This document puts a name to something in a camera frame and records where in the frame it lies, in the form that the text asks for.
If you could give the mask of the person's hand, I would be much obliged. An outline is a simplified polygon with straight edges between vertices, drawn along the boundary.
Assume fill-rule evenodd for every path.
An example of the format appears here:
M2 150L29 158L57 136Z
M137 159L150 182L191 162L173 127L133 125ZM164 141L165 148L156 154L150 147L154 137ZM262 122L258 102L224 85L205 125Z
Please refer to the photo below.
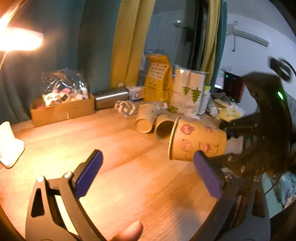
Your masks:
M111 241L134 241L138 240L144 229L143 224L140 221L135 221L130 226L116 234Z

